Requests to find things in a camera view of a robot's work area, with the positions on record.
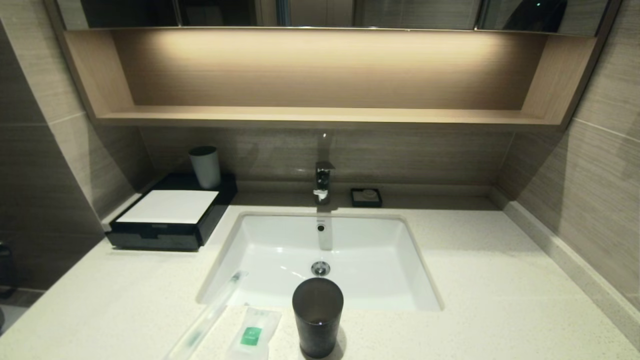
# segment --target white sink basin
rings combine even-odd
[[[330,265],[326,278],[340,286],[345,308],[441,310],[407,226],[394,218],[239,217],[200,301],[210,302],[244,270],[230,305],[290,307],[316,261]]]

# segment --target countertop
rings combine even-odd
[[[0,359],[162,359],[204,308],[198,292],[238,215],[316,212],[271,200],[239,194],[197,253],[113,250],[102,240],[0,337]],[[385,206],[333,214],[404,218],[444,310],[345,308],[342,351],[334,358],[640,359],[578,286],[487,199],[407,197]],[[302,359],[293,311],[279,310],[269,358]],[[227,308],[193,359],[224,359],[244,311]]]

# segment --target white cup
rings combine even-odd
[[[189,150],[189,158],[203,189],[213,189],[220,185],[220,161],[218,150],[213,146],[199,146]]]

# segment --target open shelf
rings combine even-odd
[[[558,131],[597,37],[505,31],[119,29],[52,23],[90,118],[109,126]]]
[[[462,129],[481,126],[487,130],[550,129],[545,119],[516,110],[288,108],[263,106],[135,106],[98,118],[105,125],[137,126],[276,126],[397,128],[431,126]]]

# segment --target plastic packaging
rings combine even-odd
[[[282,314],[277,311],[249,307],[242,327],[227,351],[227,360],[267,360],[269,340],[278,327],[280,317]]]
[[[222,312],[227,308],[227,302],[238,289],[242,279],[247,275],[247,272],[237,271],[229,279],[215,299],[202,311],[191,327],[173,346],[169,354],[164,357],[164,360],[187,360],[191,358],[200,342],[207,336]]]

